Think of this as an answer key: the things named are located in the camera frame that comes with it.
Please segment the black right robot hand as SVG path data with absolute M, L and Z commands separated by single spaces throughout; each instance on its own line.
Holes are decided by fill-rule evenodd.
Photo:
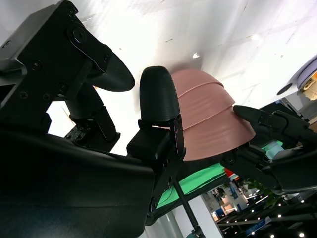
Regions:
M 134 77 L 62 0 L 31 15 L 0 49 L 0 235 L 136 238 L 186 150 L 165 67 L 140 80 L 139 131 L 127 155 L 96 88 L 125 92 Z

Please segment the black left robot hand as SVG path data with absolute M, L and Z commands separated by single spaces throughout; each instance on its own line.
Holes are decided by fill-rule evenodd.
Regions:
M 292 145 L 269 159 L 260 147 L 245 143 L 222 154 L 220 164 L 243 179 L 253 179 L 275 194 L 299 193 L 317 187 L 317 134 L 309 123 L 283 111 L 234 106 L 237 116 L 264 127 L 274 140 Z

